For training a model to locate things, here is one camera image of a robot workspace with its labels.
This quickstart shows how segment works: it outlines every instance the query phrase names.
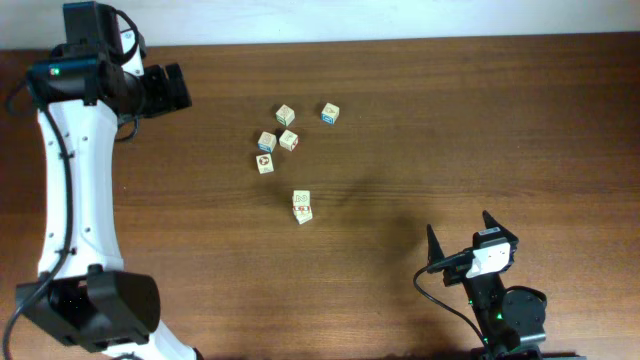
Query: brown tabletop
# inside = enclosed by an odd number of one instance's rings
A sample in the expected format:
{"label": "brown tabletop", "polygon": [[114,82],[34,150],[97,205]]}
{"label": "brown tabletop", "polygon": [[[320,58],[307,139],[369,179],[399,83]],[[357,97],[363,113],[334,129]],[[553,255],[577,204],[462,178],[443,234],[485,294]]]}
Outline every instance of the brown tabletop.
{"label": "brown tabletop", "polygon": [[[2,95],[42,52],[0,53]],[[425,227],[445,254],[489,210],[520,237],[506,286],[549,297],[546,352],[640,353],[640,35],[152,48],[193,107],[144,120],[113,154],[128,271],[206,359],[381,358],[466,351],[471,329],[416,292]],[[333,126],[326,102],[340,107]],[[296,112],[291,153],[260,175],[262,131]],[[33,281],[45,168],[33,118],[0,121],[0,320]],[[298,225],[294,189],[314,218]],[[472,316],[461,286],[423,287]],[[26,319],[15,359],[101,358]]]}

